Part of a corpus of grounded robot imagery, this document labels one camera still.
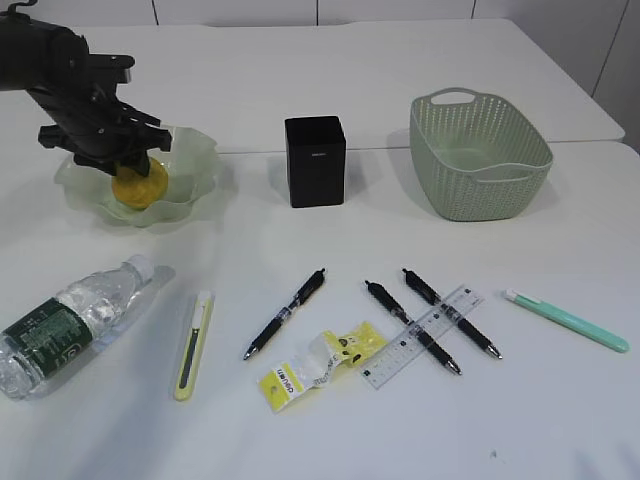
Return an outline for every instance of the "transparent ruler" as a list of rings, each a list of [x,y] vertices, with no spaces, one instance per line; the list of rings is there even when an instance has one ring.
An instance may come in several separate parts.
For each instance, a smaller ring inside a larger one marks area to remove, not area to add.
[[[416,334],[422,329],[438,340],[482,302],[483,298],[464,285],[447,295],[400,335],[360,367],[360,373],[374,388],[380,388],[426,350]]]

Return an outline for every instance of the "green plastic basket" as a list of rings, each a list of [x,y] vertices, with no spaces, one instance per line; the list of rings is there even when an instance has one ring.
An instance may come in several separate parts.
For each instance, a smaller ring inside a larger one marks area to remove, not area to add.
[[[434,103],[444,94],[465,103]],[[433,208],[449,220],[477,222],[518,215],[551,168],[549,146],[504,98],[447,88],[411,104],[411,156]]]

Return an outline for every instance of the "robotic arm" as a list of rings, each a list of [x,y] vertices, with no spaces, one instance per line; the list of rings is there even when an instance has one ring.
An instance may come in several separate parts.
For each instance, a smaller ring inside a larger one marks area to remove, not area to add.
[[[171,149],[160,120],[116,97],[134,64],[127,55],[89,53],[84,37],[16,11],[0,13],[0,91],[26,90],[56,125],[41,127],[38,141],[74,154],[78,165],[116,174],[116,164],[149,174],[147,150]]]

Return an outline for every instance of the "ballpoint pen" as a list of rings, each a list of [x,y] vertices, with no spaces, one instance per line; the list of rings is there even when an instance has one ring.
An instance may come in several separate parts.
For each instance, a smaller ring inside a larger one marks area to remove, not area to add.
[[[262,330],[260,335],[258,335],[256,339],[251,342],[251,345],[249,345],[247,352],[244,354],[244,360],[248,360],[253,355],[262,350],[262,348],[264,348],[271,337],[276,334],[276,332],[280,329],[284,322],[289,317],[291,317],[293,311],[304,302],[306,302],[313,294],[313,292],[315,292],[322,286],[322,284],[324,283],[324,271],[325,269],[323,268],[322,270],[318,270],[313,275],[311,275],[309,280],[307,280],[302,288],[300,288],[300,290],[298,290],[298,292],[294,295],[291,303],[288,306],[282,308],[273,318],[273,320],[271,320],[269,324],[264,328],[264,330]]]
[[[386,308],[391,315],[400,319],[402,323],[407,326],[413,325],[415,322],[409,318],[404,309],[398,302],[385,290],[385,288],[379,283],[372,283],[367,280],[364,282],[367,285],[367,290],[373,295],[373,297],[380,302],[380,304]],[[416,339],[427,349],[427,351],[433,355],[438,363],[449,371],[462,375],[462,370],[458,364],[436,341],[420,327],[416,334]]]
[[[629,351],[629,344],[625,339],[620,338],[617,335],[606,331],[604,328],[594,325],[593,323],[589,323],[586,320],[576,317],[569,312],[565,312],[550,303],[543,302],[540,299],[530,295],[525,295],[524,293],[516,292],[515,290],[505,291],[504,296],[507,300],[537,313],[538,315],[548,318],[552,322],[584,335],[594,342],[598,342],[605,347],[609,347],[618,353],[625,353]]]
[[[502,355],[496,348],[496,346],[485,337],[480,330],[474,327],[469,320],[462,317],[456,310],[452,307],[447,306],[442,303],[442,297],[438,295],[438,293],[427,285],[415,272],[411,270],[407,270],[403,268],[402,271],[405,274],[404,280],[407,282],[407,285],[418,295],[420,295],[429,305],[437,305],[441,304],[442,309],[445,315],[449,317],[451,320],[456,322],[456,326],[458,329],[464,333],[467,337],[469,337],[473,343],[478,345],[482,350],[487,352],[494,358],[502,359]]]

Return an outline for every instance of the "glass bowl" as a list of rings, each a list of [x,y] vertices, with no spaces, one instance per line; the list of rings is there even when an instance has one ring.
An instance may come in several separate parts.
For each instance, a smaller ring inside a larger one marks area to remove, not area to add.
[[[149,150],[149,156],[169,174],[167,192],[144,210],[120,203],[111,191],[111,177],[99,170],[80,167],[67,158],[55,175],[70,200],[80,201],[120,222],[147,227],[158,222],[175,222],[191,213],[193,203],[211,192],[220,165],[216,142],[198,130],[163,125],[171,132],[170,152]]]

